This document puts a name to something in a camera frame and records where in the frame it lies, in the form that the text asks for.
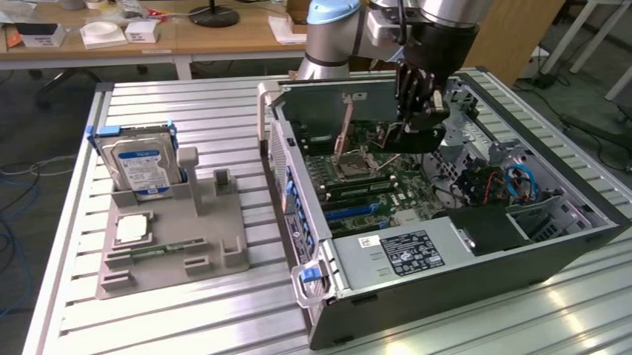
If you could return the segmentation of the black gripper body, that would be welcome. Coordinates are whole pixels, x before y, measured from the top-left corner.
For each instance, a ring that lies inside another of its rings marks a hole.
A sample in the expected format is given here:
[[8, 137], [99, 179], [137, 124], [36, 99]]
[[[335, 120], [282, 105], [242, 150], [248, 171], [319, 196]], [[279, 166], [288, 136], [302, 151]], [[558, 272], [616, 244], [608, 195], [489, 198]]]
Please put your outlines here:
[[423, 70], [435, 79], [446, 79], [462, 67], [477, 34], [477, 24], [462, 28], [437, 23], [413, 25], [403, 45], [399, 73]]

